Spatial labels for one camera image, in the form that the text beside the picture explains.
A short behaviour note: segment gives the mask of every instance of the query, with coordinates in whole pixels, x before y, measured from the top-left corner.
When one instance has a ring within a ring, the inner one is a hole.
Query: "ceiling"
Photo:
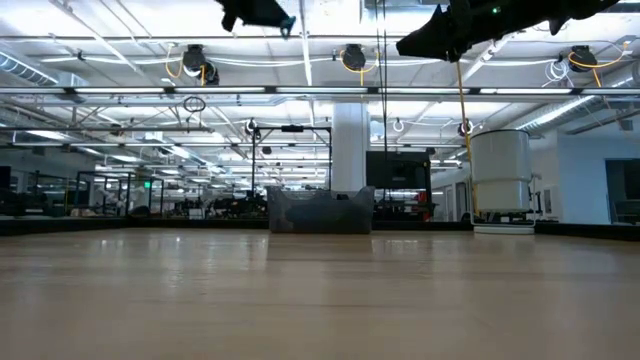
[[[164,87],[170,86],[171,81],[177,86],[197,86],[199,81],[186,76],[184,72],[180,77],[172,78],[165,69],[165,65],[168,65],[173,72],[178,71],[178,62],[165,64],[165,60],[178,59],[188,44],[205,46],[206,56],[214,62],[220,73],[221,86],[379,86],[380,70],[383,67],[376,66],[376,53],[378,46],[383,51],[385,49],[382,39],[376,38],[376,29],[380,29],[386,30],[388,35],[387,86],[457,85],[455,65],[400,57],[395,50],[395,41],[421,27],[429,20],[428,14],[394,12],[386,21],[376,23],[370,14],[362,11],[360,1],[278,0],[278,3],[289,15],[298,17],[292,37],[288,40],[280,38],[277,29],[241,26],[240,23],[236,24],[233,34],[225,32],[220,26],[223,12],[213,0],[68,1],[73,14],[84,25],[47,0],[0,0],[3,9],[0,13],[0,50],[20,56],[25,62],[47,74],[76,74],[90,86]],[[306,39],[301,36],[303,24]],[[87,26],[105,38],[109,46],[97,41]],[[507,37],[499,48],[492,48],[494,45],[487,42],[470,49],[463,58],[461,68],[464,86],[571,86],[567,81],[568,77],[576,87],[595,87],[594,77],[590,72],[569,72],[562,81],[551,81],[549,67],[559,54],[568,54],[573,45],[588,45],[601,62],[613,61],[621,57],[621,41],[627,39],[630,41],[627,53],[619,62],[600,70],[600,76],[607,86],[609,74],[628,67],[635,60],[640,51],[640,41],[634,41],[635,34],[638,33],[640,21],[636,14],[598,14],[587,20],[572,20],[557,36],[550,35],[546,23],[539,24]],[[335,61],[333,59],[333,55],[339,54],[348,43],[361,44],[368,59],[367,67],[371,66],[371,71],[363,74],[362,83],[359,74],[345,70],[339,56]],[[116,53],[127,62],[134,63],[137,71]],[[78,59],[79,54],[82,54],[84,61]],[[30,85],[32,84],[15,76],[0,72],[0,86]],[[215,129],[215,132],[222,135],[222,141],[242,141],[242,129],[249,118],[255,118],[260,125],[309,125],[313,120],[315,125],[330,126],[332,104],[336,101],[330,97],[307,97],[287,98],[277,104],[268,104],[273,98],[266,95],[244,99],[247,104],[237,106],[234,96],[219,96],[216,98],[219,106],[212,109],[209,103],[198,121]],[[26,101],[25,106],[38,106],[37,97],[25,97],[23,100]],[[381,101],[371,97],[362,98],[361,101],[368,103],[372,119],[381,121]],[[475,125],[495,128],[547,103],[548,101],[535,99],[474,101],[466,104],[466,113]],[[115,123],[130,126],[144,121],[144,126],[147,127],[176,127],[185,125],[184,120],[189,116],[180,106],[175,113],[168,110],[167,106],[102,107],[91,113],[94,109],[96,106],[78,106],[76,119],[89,114],[82,123],[83,126]],[[72,119],[71,107],[47,106],[41,110],[61,121],[70,122]],[[448,144],[462,141],[456,130],[461,110],[455,99],[393,99],[388,103],[387,115],[389,125],[393,125],[396,118],[406,123],[403,131],[394,131],[392,128],[388,130],[391,142]],[[601,135],[606,136],[609,132],[615,133],[608,131]],[[212,135],[171,132],[163,136],[165,141],[184,143],[207,141]],[[129,137],[132,141],[139,141],[140,138],[139,135]],[[312,133],[274,133],[270,140],[312,142],[315,138]],[[103,135],[98,139],[123,141]],[[191,150],[203,159],[214,162],[223,161],[220,159],[225,159],[225,156],[229,159],[240,156],[230,149]],[[443,156],[450,151],[442,150]],[[284,157],[292,153],[291,149],[276,149],[273,156]],[[326,149],[318,147],[307,150],[307,153],[297,154],[321,157],[326,153]]]

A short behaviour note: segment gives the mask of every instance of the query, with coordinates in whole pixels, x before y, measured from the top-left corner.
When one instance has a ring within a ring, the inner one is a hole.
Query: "wooden floor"
[[[455,232],[0,238],[0,359],[638,359],[639,255]]]

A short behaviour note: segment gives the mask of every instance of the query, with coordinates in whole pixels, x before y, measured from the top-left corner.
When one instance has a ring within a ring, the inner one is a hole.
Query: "white cylindrical container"
[[[472,177],[479,211],[530,209],[531,150],[522,130],[495,130],[471,138]]]

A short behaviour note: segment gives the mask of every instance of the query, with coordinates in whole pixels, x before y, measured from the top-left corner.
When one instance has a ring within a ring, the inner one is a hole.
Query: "clear plastic bin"
[[[373,187],[357,193],[268,187],[269,229],[274,233],[368,234],[374,191]]]

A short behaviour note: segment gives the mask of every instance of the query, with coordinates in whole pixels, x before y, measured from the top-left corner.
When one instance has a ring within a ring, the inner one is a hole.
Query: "plastic storage bin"
[[[368,234],[374,190],[365,187],[357,193],[345,193],[268,187],[269,229],[274,233]]]

